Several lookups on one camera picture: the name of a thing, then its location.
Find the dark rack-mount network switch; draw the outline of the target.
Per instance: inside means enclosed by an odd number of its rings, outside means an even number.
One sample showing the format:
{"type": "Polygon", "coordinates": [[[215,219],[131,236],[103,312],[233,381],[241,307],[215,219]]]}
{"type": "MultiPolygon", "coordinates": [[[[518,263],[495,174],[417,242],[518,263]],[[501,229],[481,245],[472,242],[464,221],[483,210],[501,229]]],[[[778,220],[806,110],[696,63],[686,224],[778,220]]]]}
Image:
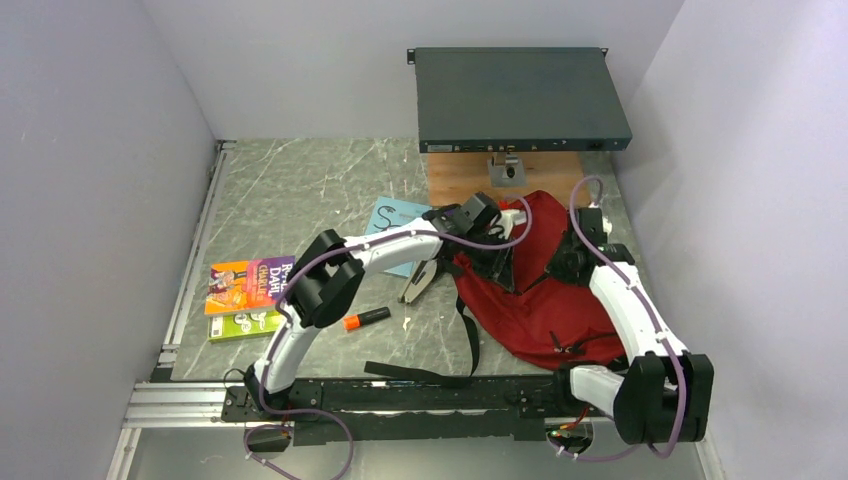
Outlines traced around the dark rack-mount network switch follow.
{"type": "Polygon", "coordinates": [[[417,47],[423,153],[623,151],[633,133],[602,47],[417,47]]]}

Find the green book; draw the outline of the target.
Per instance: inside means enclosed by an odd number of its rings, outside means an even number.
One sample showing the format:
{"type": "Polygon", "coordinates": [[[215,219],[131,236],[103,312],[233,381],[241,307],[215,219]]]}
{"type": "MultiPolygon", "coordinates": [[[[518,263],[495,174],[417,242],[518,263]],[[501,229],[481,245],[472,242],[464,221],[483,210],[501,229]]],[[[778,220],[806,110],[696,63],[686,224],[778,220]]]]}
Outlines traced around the green book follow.
{"type": "Polygon", "coordinates": [[[215,316],[209,321],[208,340],[218,343],[272,335],[284,320],[276,311],[215,316]]]}

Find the aluminium rail frame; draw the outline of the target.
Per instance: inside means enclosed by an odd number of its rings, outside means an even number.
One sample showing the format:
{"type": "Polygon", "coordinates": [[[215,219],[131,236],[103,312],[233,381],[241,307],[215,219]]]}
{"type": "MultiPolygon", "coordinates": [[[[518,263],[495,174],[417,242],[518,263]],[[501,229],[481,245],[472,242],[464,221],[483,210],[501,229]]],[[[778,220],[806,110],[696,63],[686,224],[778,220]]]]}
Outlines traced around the aluminium rail frame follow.
{"type": "MultiPolygon", "coordinates": [[[[244,459],[240,424],[220,421],[222,378],[231,367],[255,361],[267,338],[211,343],[203,315],[201,287],[211,263],[242,257],[301,253],[327,228],[364,232],[378,197],[414,203],[429,201],[426,155],[412,138],[248,139],[223,144],[201,216],[197,253],[190,257],[177,306],[162,347],[164,359],[150,380],[134,387],[125,428],[107,479],[285,479],[244,459]],[[285,200],[305,194],[306,215],[283,217],[285,200]]],[[[636,248],[610,157],[604,152],[575,152],[585,174],[604,181],[604,215],[612,221],[612,238],[636,248]]],[[[639,262],[638,248],[636,257],[639,262]]],[[[366,282],[354,305],[374,307],[381,300],[398,307],[397,289],[405,280],[378,274],[366,282]]],[[[318,354],[332,346],[350,347],[367,359],[419,367],[449,367],[463,373],[471,365],[463,347],[464,329],[452,309],[455,288],[442,278],[409,307],[392,308],[399,317],[377,333],[344,334],[341,327],[321,335],[302,373],[319,378],[353,378],[360,363],[320,363],[318,354]]],[[[430,477],[511,478],[509,472],[547,472],[544,478],[572,479],[726,479],[710,434],[706,440],[678,447],[667,461],[650,452],[633,453],[618,462],[572,463],[538,442],[506,437],[443,440],[363,441],[345,479],[430,477]]]]}

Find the Roald Dahl Charlie book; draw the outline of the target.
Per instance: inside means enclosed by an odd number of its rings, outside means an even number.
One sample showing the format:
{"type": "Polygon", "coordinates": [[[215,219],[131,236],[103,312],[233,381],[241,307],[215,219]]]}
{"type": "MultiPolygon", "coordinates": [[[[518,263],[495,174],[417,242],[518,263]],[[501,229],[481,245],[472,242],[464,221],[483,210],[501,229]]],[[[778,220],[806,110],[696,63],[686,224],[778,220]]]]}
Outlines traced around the Roald Dahl Charlie book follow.
{"type": "Polygon", "coordinates": [[[204,314],[235,315],[272,309],[294,265],[294,256],[213,264],[207,280],[204,314]]]}

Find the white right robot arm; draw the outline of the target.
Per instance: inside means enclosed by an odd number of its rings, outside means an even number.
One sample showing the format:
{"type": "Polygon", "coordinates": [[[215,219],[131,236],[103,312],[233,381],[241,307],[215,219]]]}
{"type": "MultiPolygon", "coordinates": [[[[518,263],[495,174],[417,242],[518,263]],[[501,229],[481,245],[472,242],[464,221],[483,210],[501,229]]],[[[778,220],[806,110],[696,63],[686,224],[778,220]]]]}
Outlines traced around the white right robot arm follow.
{"type": "Polygon", "coordinates": [[[570,211],[548,271],[586,287],[600,302],[627,359],[619,374],[599,360],[568,361],[554,373],[551,401],[574,415],[587,404],[609,416],[629,445],[700,442],[707,430],[715,370],[671,331],[646,293],[635,260],[611,243],[598,207],[570,211]]]}

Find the light blue cat notebook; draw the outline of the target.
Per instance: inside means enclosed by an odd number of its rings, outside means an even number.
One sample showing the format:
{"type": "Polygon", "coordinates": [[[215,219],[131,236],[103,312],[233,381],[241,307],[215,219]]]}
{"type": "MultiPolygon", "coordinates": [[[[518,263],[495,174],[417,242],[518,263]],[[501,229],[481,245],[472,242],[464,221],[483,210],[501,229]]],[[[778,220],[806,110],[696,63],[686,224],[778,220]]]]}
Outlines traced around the light blue cat notebook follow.
{"type": "Polygon", "coordinates": [[[350,245],[365,244],[354,257],[365,266],[365,277],[390,274],[408,278],[417,262],[432,259],[441,248],[435,227],[423,218],[429,206],[379,197],[362,235],[350,245]]]}

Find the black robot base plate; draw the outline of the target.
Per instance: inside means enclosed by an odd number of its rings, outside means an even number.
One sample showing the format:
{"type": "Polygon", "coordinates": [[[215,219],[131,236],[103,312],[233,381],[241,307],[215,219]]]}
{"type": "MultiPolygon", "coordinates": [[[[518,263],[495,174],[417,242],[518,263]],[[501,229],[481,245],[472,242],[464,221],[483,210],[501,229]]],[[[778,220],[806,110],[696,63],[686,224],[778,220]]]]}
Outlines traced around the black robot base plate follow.
{"type": "Polygon", "coordinates": [[[506,437],[542,441],[585,408],[558,393],[549,375],[490,376],[463,388],[365,378],[295,381],[293,413],[267,413],[241,385],[226,387],[224,423],[284,423],[296,446],[331,441],[506,437]]]}

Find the wooden board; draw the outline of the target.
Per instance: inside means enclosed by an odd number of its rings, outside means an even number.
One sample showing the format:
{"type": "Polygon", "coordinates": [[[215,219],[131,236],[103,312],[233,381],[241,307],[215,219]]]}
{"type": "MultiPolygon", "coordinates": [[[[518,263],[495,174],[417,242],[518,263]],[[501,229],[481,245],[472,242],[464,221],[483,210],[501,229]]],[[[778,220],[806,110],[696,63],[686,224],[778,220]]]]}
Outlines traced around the wooden board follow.
{"type": "Polygon", "coordinates": [[[584,178],[575,152],[429,153],[426,161],[434,206],[461,204],[478,192],[503,200],[537,190],[568,205],[573,188],[584,178]]]}

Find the orange black highlighter marker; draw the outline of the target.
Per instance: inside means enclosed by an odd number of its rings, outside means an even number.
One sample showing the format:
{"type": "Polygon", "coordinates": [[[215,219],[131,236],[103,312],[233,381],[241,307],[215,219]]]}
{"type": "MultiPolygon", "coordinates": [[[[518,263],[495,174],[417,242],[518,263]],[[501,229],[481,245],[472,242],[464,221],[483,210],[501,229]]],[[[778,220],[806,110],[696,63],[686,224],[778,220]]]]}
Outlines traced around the orange black highlighter marker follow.
{"type": "Polygon", "coordinates": [[[363,326],[388,319],[391,316],[390,308],[387,306],[368,310],[358,314],[347,316],[343,319],[343,328],[350,332],[363,326]]]}

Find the grey beige pliers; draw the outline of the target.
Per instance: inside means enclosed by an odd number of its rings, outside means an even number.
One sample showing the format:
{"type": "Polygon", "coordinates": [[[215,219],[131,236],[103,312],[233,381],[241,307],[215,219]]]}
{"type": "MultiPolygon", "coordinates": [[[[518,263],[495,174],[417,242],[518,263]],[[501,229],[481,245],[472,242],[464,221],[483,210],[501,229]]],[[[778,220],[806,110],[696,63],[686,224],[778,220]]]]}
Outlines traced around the grey beige pliers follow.
{"type": "Polygon", "coordinates": [[[410,276],[400,291],[398,302],[406,305],[414,303],[434,280],[437,270],[436,260],[415,262],[410,276]]]}

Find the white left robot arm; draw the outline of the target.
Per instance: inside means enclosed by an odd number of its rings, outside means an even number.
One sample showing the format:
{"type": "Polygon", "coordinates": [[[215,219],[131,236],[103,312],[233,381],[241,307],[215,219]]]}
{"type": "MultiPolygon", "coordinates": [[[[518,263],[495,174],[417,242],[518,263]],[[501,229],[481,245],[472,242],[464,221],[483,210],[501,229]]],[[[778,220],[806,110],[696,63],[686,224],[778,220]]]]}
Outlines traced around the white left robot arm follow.
{"type": "Polygon", "coordinates": [[[265,352],[246,370],[248,407],[264,420],[289,405],[298,368],[322,329],[349,311],[362,282],[396,266],[449,260],[459,252],[498,255],[516,245],[511,233],[529,227],[527,205],[501,210],[483,193],[425,212],[401,226],[364,236],[319,234],[288,274],[275,308],[283,317],[265,352]]]}

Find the red fabric backpack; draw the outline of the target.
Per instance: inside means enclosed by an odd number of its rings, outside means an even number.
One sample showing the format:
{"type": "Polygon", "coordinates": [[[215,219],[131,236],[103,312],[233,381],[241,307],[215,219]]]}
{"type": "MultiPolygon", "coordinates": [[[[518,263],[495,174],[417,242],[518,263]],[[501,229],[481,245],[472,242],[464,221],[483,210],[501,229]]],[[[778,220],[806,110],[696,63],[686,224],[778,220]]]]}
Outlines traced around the red fabric backpack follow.
{"type": "Polygon", "coordinates": [[[526,196],[533,215],[528,237],[514,248],[515,290],[476,273],[464,253],[453,263],[458,295],[479,324],[515,357],[554,371],[565,363],[609,366],[625,360],[613,323],[589,288],[549,277],[544,267],[569,226],[568,211],[538,190],[526,196]]]}

